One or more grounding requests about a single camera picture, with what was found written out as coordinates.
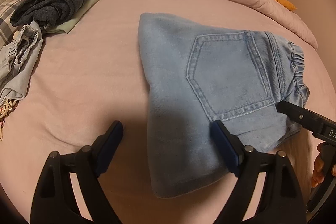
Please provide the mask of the right hand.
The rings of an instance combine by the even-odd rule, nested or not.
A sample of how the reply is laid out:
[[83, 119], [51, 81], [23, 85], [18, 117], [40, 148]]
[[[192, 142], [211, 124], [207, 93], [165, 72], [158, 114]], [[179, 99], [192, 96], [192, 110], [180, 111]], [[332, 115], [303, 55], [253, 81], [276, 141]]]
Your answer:
[[311, 178], [311, 186], [312, 188], [317, 187], [319, 184], [321, 184], [325, 178], [325, 175], [323, 173], [323, 166], [324, 162], [321, 158], [321, 152], [322, 152], [322, 147], [324, 143], [320, 143], [317, 146], [317, 151], [319, 152], [318, 156], [316, 157], [314, 161], [314, 168], [313, 168], [313, 174]]

